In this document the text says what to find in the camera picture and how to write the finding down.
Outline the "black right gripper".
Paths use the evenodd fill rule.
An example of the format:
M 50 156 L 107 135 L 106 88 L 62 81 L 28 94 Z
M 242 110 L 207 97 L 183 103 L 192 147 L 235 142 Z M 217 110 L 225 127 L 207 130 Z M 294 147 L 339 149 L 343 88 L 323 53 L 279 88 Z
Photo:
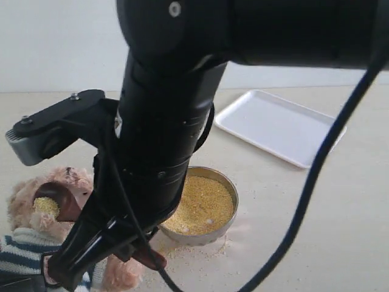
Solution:
M 82 275 L 102 260 L 107 261 L 105 271 L 113 276 L 119 275 L 118 268 L 139 263 L 133 258 L 120 263 L 114 253 L 137 239 L 151 251 L 149 240 L 158 224 L 179 204 L 180 192 L 168 205 L 154 209 L 156 200 L 138 198 L 131 188 L 131 174 L 118 163 L 111 150 L 99 149 L 94 161 L 95 188 L 61 248 L 48 261 L 49 276 L 69 291 L 75 291 Z M 165 267 L 156 271 L 172 291 L 180 290 Z

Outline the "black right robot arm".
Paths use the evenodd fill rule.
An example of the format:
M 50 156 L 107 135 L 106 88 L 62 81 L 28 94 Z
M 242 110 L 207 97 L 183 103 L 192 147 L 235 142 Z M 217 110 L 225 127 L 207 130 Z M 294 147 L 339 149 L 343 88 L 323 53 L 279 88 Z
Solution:
M 388 2 L 118 1 L 117 14 L 129 45 L 117 109 L 102 100 L 105 114 L 58 121 L 98 147 L 97 186 L 48 262 L 69 291 L 108 255 L 127 259 L 131 242 L 175 210 L 228 62 L 366 69 L 314 159 L 284 239 L 243 286 L 252 291 L 288 252 L 333 143 L 388 68 Z

